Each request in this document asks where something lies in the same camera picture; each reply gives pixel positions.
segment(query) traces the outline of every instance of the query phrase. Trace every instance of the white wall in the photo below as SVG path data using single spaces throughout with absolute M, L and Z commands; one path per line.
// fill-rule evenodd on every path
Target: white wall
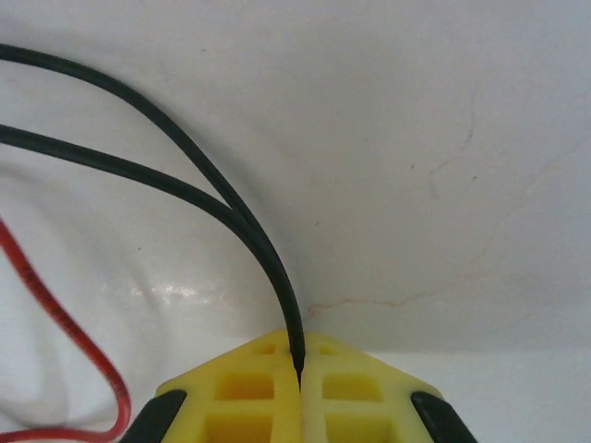
M 102 68 L 195 135 L 268 227 L 307 328 L 432 382 L 491 442 L 588 441 L 590 25 L 585 0 L 0 3 L 1 42 Z M 75 80 L 0 63 L 0 103 L 2 124 L 211 189 Z M 138 408 L 281 327 L 255 261 L 187 205 L 8 147 L 0 182 Z M 108 420 L 106 385 L 1 263 L 0 411 Z

